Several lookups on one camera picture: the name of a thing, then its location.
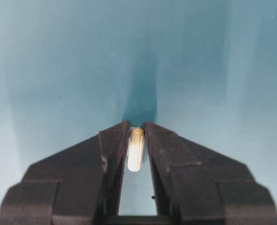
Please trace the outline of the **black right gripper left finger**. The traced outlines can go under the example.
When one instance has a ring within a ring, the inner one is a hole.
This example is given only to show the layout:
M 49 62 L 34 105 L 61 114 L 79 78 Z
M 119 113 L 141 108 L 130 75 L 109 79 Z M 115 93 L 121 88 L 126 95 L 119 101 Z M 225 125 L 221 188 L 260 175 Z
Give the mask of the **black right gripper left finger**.
M 6 193 L 0 225 L 97 225 L 117 215 L 128 121 L 29 166 Z

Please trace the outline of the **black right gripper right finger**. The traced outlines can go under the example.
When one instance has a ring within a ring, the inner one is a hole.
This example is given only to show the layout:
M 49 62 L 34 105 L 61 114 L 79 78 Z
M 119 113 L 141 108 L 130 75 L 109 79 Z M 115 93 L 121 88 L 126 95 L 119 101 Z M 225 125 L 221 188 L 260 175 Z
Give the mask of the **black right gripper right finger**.
M 144 130 L 159 215 L 182 225 L 277 225 L 269 190 L 245 164 L 155 123 Z

